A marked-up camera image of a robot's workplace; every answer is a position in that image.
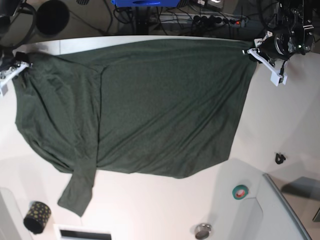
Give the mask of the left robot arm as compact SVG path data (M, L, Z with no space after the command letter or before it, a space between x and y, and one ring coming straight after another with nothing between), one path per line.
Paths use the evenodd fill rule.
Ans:
M269 59L289 60L293 55L305 55L311 51L314 42L313 9L314 0L278 0L279 21L275 27L265 22L262 1L256 1L257 13L264 29L271 33L261 41L257 51Z

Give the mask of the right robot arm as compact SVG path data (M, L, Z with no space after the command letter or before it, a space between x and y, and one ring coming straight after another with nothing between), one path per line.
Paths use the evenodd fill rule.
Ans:
M0 45L0 70L9 69L15 62L13 51L26 44L36 27L37 11L26 0L1 0L0 1L0 38L2 39L10 30L11 17L15 14L27 14L32 16L32 23L24 38L11 46Z

